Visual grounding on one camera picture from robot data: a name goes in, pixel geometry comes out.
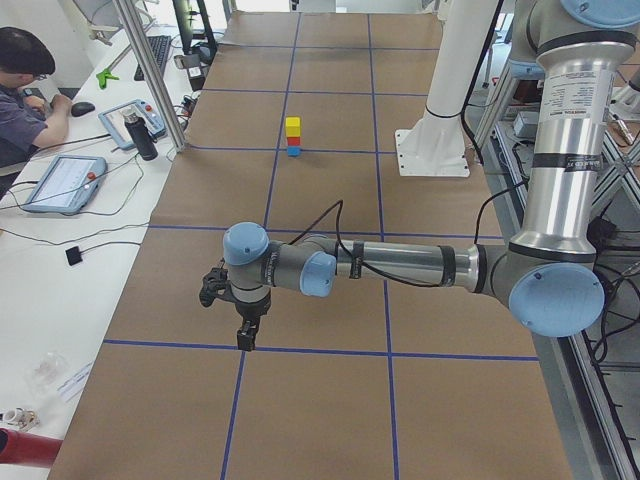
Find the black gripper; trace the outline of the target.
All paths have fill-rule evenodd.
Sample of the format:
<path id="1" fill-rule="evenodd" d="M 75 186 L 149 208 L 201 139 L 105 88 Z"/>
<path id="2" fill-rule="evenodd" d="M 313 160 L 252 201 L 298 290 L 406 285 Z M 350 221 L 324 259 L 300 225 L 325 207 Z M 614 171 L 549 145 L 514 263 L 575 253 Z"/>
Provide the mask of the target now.
<path id="1" fill-rule="evenodd" d="M 202 306 L 210 307 L 216 299 L 235 305 L 243 318 L 236 333 L 237 348 L 253 351 L 256 348 L 257 325 L 271 306 L 270 288 L 259 285 L 249 290 L 242 289 L 231 282 L 225 268 L 213 267 L 202 279 L 199 301 Z"/>

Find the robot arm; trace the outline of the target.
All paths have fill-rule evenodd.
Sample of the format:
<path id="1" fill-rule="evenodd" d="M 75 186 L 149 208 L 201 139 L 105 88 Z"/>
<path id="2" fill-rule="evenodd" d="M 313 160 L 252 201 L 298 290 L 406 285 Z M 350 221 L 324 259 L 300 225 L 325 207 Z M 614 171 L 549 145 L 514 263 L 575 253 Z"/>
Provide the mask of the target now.
<path id="1" fill-rule="evenodd" d="M 264 223 L 289 241 L 317 235 L 419 245 L 471 244 L 501 230 L 483 169 L 466 178 L 403 177 L 396 130 L 420 117 L 443 26 L 436 15 L 237 12 L 226 30 L 174 174 L 192 181 L 191 271 L 178 305 L 185 339 L 232 348 L 240 316 L 203 307 L 202 276 L 224 230 Z M 284 288 L 260 348 L 529 356 L 525 329 L 495 300 L 461 288 L 338 279 L 325 298 Z"/>

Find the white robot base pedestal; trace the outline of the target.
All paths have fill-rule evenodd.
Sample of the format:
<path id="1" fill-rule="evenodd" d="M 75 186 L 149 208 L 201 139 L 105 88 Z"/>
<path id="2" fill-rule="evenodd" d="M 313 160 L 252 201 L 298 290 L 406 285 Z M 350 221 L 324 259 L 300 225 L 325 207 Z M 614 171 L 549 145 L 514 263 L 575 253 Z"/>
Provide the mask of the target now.
<path id="1" fill-rule="evenodd" d="M 443 5 L 446 19 L 424 114 L 413 128 L 395 132 L 402 176 L 466 178 L 470 174 L 461 126 L 463 108 L 501 6 L 498 1 L 482 0 Z"/>

